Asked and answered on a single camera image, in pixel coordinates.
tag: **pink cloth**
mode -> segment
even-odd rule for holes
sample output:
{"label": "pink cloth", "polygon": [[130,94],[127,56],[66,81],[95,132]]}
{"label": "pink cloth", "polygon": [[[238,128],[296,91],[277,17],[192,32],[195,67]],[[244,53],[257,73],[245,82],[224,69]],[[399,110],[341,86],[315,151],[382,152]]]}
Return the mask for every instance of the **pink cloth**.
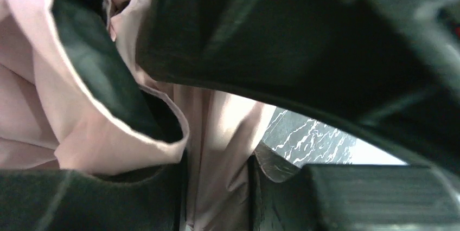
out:
{"label": "pink cloth", "polygon": [[60,43],[53,0],[0,0],[0,168],[118,174],[177,163],[189,153],[187,222],[194,230],[247,230],[246,160],[274,107],[236,95],[166,84],[135,59],[150,0],[108,0],[108,31],[142,89],[163,99],[183,138],[165,143],[134,131],[97,101]]}

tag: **marble pattern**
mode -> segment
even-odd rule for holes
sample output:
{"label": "marble pattern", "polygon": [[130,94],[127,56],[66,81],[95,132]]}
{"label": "marble pattern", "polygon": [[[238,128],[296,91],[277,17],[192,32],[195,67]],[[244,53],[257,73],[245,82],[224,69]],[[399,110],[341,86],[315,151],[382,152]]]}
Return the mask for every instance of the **marble pattern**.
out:
{"label": "marble pattern", "polygon": [[262,141],[296,166],[306,163],[404,164],[320,121],[277,108]]}

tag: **black plastic part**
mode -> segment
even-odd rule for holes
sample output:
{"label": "black plastic part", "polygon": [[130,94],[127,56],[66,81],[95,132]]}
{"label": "black plastic part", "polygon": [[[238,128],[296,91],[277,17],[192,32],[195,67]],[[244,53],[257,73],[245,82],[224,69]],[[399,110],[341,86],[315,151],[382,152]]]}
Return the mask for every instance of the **black plastic part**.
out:
{"label": "black plastic part", "polygon": [[137,61],[460,175],[460,47],[437,19],[452,1],[152,0]]}
{"label": "black plastic part", "polygon": [[310,164],[300,170],[279,160],[264,145],[250,160],[252,230],[460,228],[456,194],[430,168]]}
{"label": "black plastic part", "polygon": [[2,170],[0,230],[183,231],[186,166],[183,159],[108,178]]}

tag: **floor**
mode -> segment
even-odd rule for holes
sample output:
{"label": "floor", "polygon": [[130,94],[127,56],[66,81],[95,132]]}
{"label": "floor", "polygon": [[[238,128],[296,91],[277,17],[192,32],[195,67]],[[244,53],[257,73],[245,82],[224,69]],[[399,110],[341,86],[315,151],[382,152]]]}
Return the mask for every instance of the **floor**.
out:
{"label": "floor", "polygon": [[275,110],[263,142],[296,166],[306,163],[405,164],[337,128],[283,108]]}

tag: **garment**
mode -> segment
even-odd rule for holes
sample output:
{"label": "garment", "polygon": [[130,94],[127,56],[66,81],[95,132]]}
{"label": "garment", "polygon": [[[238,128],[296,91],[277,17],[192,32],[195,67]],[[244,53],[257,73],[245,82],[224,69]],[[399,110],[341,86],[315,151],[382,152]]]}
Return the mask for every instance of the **garment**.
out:
{"label": "garment", "polygon": [[186,150],[189,225],[247,230],[246,160],[275,107],[147,75],[135,45],[149,4],[0,0],[0,168],[115,175]]}

